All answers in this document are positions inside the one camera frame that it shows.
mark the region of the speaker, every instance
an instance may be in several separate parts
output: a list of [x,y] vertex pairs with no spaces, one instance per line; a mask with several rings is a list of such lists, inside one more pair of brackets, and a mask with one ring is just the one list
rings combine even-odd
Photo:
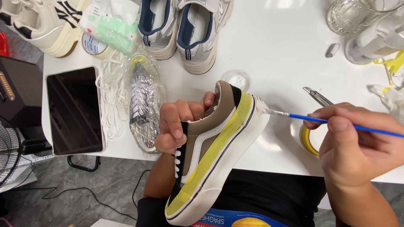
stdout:
[[42,72],[37,65],[0,56],[0,116],[14,127],[41,126]]

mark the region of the white table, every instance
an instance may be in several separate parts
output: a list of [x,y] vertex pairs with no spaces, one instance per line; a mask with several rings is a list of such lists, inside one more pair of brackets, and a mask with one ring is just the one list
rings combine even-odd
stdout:
[[[204,75],[187,73],[176,52],[169,60],[159,61],[168,90],[168,100],[198,101],[204,92],[230,69],[243,69],[252,78],[250,93],[258,95],[270,108],[307,114],[321,106],[302,88],[320,91],[333,103],[350,102],[373,111],[386,112],[379,97],[368,88],[387,85],[384,68],[349,63],[343,48],[326,58],[327,48],[345,43],[325,23],[328,4],[324,0],[255,0],[234,3],[233,13],[220,32],[217,59]],[[100,61],[87,55],[81,45],[62,59],[45,55],[44,75],[88,66],[100,69]],[[235,168],[322,176],[317,157],[305,151],[299,140],[302,121],[271,116],[268,126],[241,157]],[[50,141],[46,86],[44,83],[42,127]],[[129,126],[124,134],[109,142],[98,156],[145,160],[132,137]],[[404,166],[375,179],[404,183]]]

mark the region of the fan grille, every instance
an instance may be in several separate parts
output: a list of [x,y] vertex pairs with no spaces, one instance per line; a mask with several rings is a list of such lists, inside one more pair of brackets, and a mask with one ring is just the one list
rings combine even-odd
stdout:
[[17,167],[21,156],[21,140],[17,130],[0,117],[0,187]]

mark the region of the shoe wrapped in plastic wrap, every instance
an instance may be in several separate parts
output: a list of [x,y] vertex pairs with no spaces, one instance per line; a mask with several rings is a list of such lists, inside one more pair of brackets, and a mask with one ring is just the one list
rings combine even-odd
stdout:
[[154,140],[160,133],[160,107],[166,101],[166,84],[156,60],[144,50],[130,59],[129,73],[130,130],[146,155],[157,154]]

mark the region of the small plastic container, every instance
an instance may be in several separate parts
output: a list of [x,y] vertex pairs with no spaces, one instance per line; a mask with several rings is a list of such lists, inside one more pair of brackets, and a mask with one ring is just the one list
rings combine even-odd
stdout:
[[251,87],[251,77],[250,75],[240,69],[233,69],[223,73],[221,80],[240,88],[244,92],[248,92]]

